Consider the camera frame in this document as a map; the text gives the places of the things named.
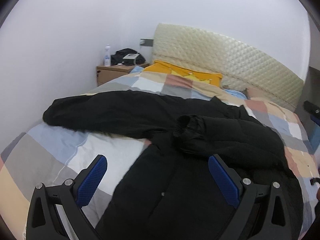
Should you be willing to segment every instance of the checkered blanket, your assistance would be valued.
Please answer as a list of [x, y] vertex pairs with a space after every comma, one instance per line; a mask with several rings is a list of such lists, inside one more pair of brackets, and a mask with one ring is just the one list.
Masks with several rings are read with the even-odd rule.
[[[95, 88], [88, 94], [114, 90], [138, 90], [159, 95], [210, 100], [217, 96], [229, 105], [244, 105], [249, 115], [271, 127], [282, 138], [290, 169], [299, 180], [303, 196], [303, 225], [301, 236], [315, 218], [317, 186], [310, 185], [311, 177], [318, 177], [306, 132], [298, 117], [287, 109], [263, 98], [242, 100], [213, 85], [183, 77], [142, 72], [129, 74]], [[1, 153], [0, 158], [0, 214], [14, 236], [25, 237], [29, 203], [37, 183], [60, 185], [75, 178], [98, 155], [105, 155], [108, 170], [89, 205], [83, 211], [96, 226], [111, 199], [113, 191], [139, 154], [148, 146], [145, 139], [120, 135], [72, 131], [51, 127], [45, 123], [20, 134]], [[69, 236], [74, 232], [61, 208], [59, 213]]]

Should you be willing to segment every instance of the wooden nightstand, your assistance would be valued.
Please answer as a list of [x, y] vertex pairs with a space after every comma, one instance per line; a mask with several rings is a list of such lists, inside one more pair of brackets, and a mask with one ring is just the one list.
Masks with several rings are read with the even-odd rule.
[[[141, 67], [149, 66], [149, 63], [140, 64]], [[129, 74], [134, 66], [113, 65], [110, 67], [97, 66], [97, 84], [98, 86], [109, 82], [115, 78]]]

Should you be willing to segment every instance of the cream leather headboard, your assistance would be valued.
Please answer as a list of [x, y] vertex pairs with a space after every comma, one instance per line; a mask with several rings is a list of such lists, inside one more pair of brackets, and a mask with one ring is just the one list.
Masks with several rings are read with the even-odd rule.
[[222, 86], [233, 90], [254, 86], [291, 111], [302, 92], [303, 80], [271, 56], [235, 39], [197, 28], [159, 24], [152, 59], [222, 73]]

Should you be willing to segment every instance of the black jacket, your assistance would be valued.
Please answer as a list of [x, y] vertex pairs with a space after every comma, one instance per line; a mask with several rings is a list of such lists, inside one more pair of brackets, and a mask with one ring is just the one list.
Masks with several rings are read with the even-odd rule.
[[232, 217], [209, 170], [219, 154], [242, 177], [280, 183], [293, 239], [302, 224], [299, 182], [279, 136], [243, 106], [113, 91], [62, 98], [44, 113], [49, 125], [148, 138], [152, 144], [117, 185], [96, 230], [104, 239], [215, 239]]

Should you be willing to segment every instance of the nightstand top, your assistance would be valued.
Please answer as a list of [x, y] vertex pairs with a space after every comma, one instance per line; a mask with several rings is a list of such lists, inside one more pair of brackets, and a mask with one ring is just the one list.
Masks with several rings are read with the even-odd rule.
[[[149, 63], [143, 63], [140, 64], [141, 67], [147, 67], [149, 66]], [[104, 67], [104, 66], [97, 66], [97, 69], [104, 69], [104, 70], [113, 70], [113, 71], [121, 71], [121, 72], [130, 72], [134, 66], [125, 66], [125, 65], [112, 65], [110, 67]]]

